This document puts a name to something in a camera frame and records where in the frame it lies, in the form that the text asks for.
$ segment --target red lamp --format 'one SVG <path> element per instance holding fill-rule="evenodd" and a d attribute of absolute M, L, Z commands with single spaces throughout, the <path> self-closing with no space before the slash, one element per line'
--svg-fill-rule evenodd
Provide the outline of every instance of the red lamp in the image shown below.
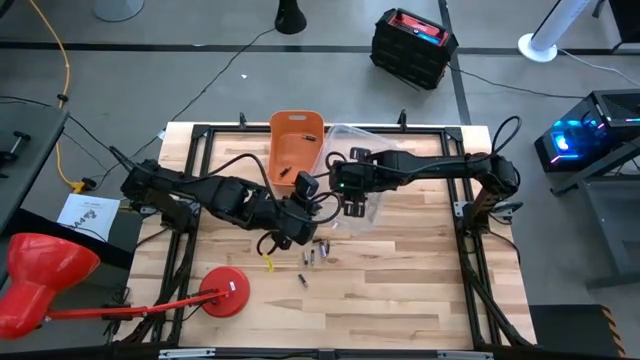
<path fill-rule="evenodd" d="M 45 320 L 103 316 L 144 316 L 187 305 L 203 304 L 215 317 L 233 316 L 249 300 L 249 280 L 242 271 L 218 267 L 202 280 L 200 293 L 185 300 L 152 307 L 53 311 L 55 295 L 85 279 L 100 264 L 91 250 L 56 237 L 21 233 L 9 244 L 11 286 L 0 299 L 0 338 L 15 339 Z"/>

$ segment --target red lamp arm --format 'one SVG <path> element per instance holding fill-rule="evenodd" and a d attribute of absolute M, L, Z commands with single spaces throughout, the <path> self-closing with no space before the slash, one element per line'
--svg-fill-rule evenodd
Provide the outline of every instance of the red lamp arm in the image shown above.
<path fill-rule="evenodd" d="M 194 296 L 189 299 L 178 300 L 166 304 L 156 306 L 139 306 L 134 308 L 112 308 L 112 309 L 81 309 L 81 310 L 49 310 L 47 317 L 51 320 L 64 319 L 88 319 L 102 316 L 128 315 L 128 316 L 144 316 L 150 313 L 164 312 L 170 309 L 185 307 L 188 305 L 203 303 L 215 298 L 228 296 L 228 291 L 218 291 L 216 293 Z"/>

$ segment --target black storage box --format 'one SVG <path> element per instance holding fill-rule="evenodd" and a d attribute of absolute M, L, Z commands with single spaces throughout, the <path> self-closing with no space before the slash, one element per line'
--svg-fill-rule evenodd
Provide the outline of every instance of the black storage box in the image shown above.
<path fill-rule="evenodd" d="M 376 23 L 371 60 L 431 90 L 438 86 L 457 47 L 456 37 L 441 25 L 403 9 L 391 9 Z"/>

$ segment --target white cable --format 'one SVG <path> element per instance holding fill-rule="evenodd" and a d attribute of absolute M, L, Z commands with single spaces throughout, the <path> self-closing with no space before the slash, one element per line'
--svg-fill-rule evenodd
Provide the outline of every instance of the white cable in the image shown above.
<path fill-rule="evenodd" d="M 622 76 L 623 78 L 627 79 L 627 81 L 629 81 L 630 83 L 634 84 L 635 86 L 640 86 L 640 82 L 637 82 L 637 81 L 629 78 L 627 75 L 621 73 L 618 69 L 608 68 L 608 67 L 605 67 L 605 66 L 599 66 L 599 65 L 591 64 L 591 63 L 589 63 L 589 62 L 587 62 L 585 60 L 580 59 L 579 57 L 577 57 L 577 56 L 575 56 L 573 54 L 570 54 L 566 50 L 563 50 L 563 49 L 560 49 L 560 48 L 558 48 L 558 51 L 562 51 L 563 53 L 569 55 L 570 58 L 573 58 L 573 59 L 575 59 L 575 60 L 577 60 L 577 61 L 579 61 L 579 62 L 581 62 L 581 63 L 583 63 L 585 65 L 591 66 L 592 68 L 614 72 L 614 73 Z"/>

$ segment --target yellow tag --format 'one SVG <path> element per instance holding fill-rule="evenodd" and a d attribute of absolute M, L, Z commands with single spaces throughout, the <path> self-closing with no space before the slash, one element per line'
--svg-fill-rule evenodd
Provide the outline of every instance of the yellow tag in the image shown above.
<path fill-rule="evenodd" d="M 262 254 L 262 257 L 267 261 L 267 271 L 273 272 L 273 262 L 271 261 L 271 257 L 267 254 Z"/>

